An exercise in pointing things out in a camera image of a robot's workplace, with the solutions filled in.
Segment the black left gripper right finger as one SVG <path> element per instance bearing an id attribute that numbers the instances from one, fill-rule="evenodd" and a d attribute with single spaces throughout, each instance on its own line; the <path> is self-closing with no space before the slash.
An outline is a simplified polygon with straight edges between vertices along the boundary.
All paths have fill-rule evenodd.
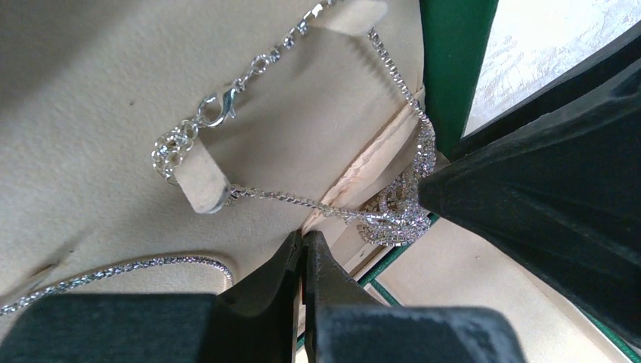
<path id="1" fill-rule="evenodd" d="M 310 362 L 524 362 L 516 332 L 484 307 L 384 306 L 333 258 L 319 231 L 306 248 Z"/>

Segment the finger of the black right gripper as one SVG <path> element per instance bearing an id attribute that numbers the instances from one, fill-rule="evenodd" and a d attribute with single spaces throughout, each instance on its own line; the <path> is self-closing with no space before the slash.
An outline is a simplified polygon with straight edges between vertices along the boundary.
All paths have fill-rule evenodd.
<path id="1" fill-rule="evenodd" d="M 640 34 L 463 138 L 420 202 L 639 346 Z"/>

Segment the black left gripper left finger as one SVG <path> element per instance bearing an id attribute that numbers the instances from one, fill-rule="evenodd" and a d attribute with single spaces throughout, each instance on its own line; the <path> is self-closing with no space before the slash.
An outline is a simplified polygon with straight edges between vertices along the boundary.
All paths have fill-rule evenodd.
<path id="1" fill-rule="evenodd" d="M 277 252 L 219 294 L 63 294 L 28 308 L 3 362 L 291 362 L 303 245 Z"/>

